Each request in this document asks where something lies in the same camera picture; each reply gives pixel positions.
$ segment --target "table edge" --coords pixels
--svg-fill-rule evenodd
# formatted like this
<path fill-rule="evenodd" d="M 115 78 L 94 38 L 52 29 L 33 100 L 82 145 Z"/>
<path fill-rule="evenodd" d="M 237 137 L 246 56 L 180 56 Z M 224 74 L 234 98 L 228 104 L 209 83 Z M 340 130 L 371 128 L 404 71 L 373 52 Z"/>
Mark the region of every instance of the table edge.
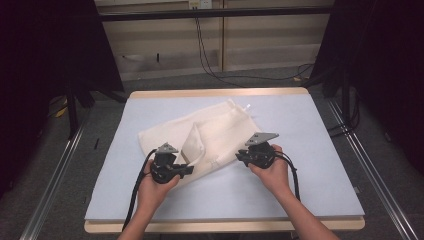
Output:
<path fill-rule="evenodd" d="M 349 231 L 365 227 L 363 216 L 349 218 L 327 218 L 320 220 L 330 230 Z M 119 233 L 121 222 L 85 221 L 88 233 Z M 221 221 L 221 222 L 168 222 L 150 223 L 146 233 L 202 233 L 202 232 L 278 232 L 293 231 L 289 220 L 277 221 Z"/>
<path fill-rule="evenodd" d="M 309 94 L 306 88 L 236 88 L 236 89 L 193 89 L 193 90 L 159 90 L 135 91 L 130 99 L 135 98 L 164 98 L 164 97 L 217 97 L 217 96 L 259 96 L 259 95 L 288 95 Z"/>

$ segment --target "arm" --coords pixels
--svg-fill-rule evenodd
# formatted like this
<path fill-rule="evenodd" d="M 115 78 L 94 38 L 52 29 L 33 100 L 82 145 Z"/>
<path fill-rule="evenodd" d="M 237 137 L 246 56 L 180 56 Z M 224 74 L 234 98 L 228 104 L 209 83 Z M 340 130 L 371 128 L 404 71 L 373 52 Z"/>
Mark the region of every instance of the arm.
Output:
<path fill-rule="evenodd" d="M 280 146 L 273 147 L 282 152 Z M 276 158 L 268 169 L 261 169 L 253 164 L 249 164 L 249 168 L 284 208 L 300 239 L 338 239 L 294 196 L 289 187 L 288 166 L 285 161 Z"/>
<path fill-rule="evenodd" d="M 150 171 L 152 160 L 149 160 L 144 170 L 145 173 Z M 131 221 L 121 233 L 118 239 L 142 239 L 147 225 L 153 217 L 156 209 L 165 200 L 166 194 L 175 187 L 180 180 L 177 175 L 166 184 L 156 183 L 151 174 L 146 175 L 140 183 L 137 194 L 137 210 L 135 211 Z"/>

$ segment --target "black pole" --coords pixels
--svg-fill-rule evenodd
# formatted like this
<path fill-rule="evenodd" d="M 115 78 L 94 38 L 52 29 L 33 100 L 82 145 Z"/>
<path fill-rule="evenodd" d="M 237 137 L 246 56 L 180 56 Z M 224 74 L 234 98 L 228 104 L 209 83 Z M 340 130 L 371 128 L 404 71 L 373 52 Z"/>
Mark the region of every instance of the black pole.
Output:
<path fill-rule="evenodd" d="M 213 17 L 247 17 L 272 15 L 308 15 L 329 14 L 334 12 L 353 11 L 352 7 L 313 6 L 313 7 L 285 7 L 285 8 L 226 8 L 226 9 L 199 9 L 174 10 L 155 12 L 126 12 L 100 13 L 101 21 L 133 21 L 181 18 L 213 18 Z"/>
<path fill-rule="evenodd" d="M 69 139 L 75 135 L 78 130 L 78 118 L 77 118 L 77 108 L 75 105 L 75 96 L 72 89 L 72 80 L 69 76 L 64 76 L 66 79 L 66 99 L 68 103 L 68 114 L 69 114 Z"/>
<path fill-rule="evenodd" d="M 351 128 L 350 121 L 350 93 L 349 93 L 349 75 L 346 70 L 343 73 L 342 85 L 342 117 L 345 125 Z"/>

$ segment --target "cream fabric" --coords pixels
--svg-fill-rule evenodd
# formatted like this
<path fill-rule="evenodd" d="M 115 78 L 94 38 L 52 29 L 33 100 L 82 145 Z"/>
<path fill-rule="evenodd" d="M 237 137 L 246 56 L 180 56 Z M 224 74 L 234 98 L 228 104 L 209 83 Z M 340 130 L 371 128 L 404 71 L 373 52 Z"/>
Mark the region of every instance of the cream fabric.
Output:
<path fill-rule="evenodd" d="M 236 159 L 235 153 L 255 132 L 252 118 L 231 99 L 139 133 L 144 154 L 168 142 L 180 152 L 176 163 L 194 166 L 185 185 Z"/>

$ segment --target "hand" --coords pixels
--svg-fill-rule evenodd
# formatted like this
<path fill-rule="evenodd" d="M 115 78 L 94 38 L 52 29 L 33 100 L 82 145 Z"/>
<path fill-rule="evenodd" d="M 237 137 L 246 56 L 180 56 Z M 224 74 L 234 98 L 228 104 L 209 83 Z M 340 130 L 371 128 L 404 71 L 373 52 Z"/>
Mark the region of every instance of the hand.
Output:
<path fill-rule="evenodd" d="M 153 160 L 149 160 L 144 169 L 144 173 L 147 174 L 140 183 L 138 188 L 137 203 L 139 208 L 145 210 L 156 210 L 160 204 L 165 200 L 166 194 L 178 184 L 180 176 L 176 175 L 171 181 L 165 184 L 160 184 L 153 180 L 150 174 L 150 165 Z"/>
<path fill-rule="evenodd" d="M 278 145 L 272 145 L 272 147 L 276 151 L 283 152 Z M 272 194 L 291 193 L 288 180 L 288 164 L 284 160 L 275 158 L 274 163 L 267 169 L 259 168 L 251 163 L 248 166 Z"/>

